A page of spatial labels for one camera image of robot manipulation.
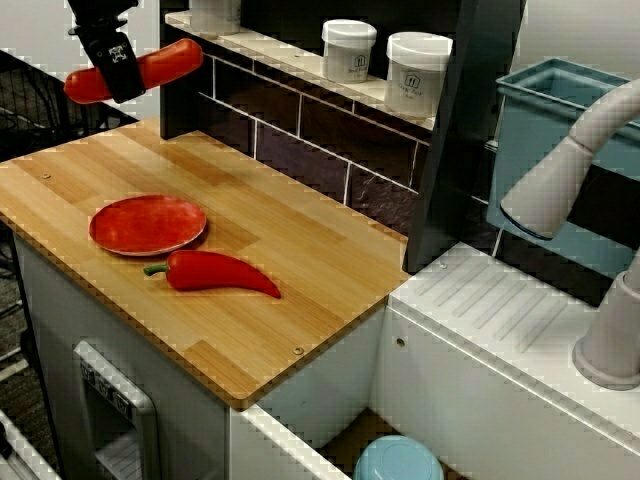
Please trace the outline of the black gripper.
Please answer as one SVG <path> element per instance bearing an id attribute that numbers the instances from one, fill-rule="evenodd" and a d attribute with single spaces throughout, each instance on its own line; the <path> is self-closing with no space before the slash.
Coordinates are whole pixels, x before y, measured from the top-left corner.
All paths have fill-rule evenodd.
<path id="1" fill-rule="evenodd" d="M 146 91 L 129 39 L 123 32 L 116 31 L 127 23 L 119 16 L 139 3 L 139 0 L 68 1 L 75 22 L 68 34 L 79 37 L 117 104 Z"/>

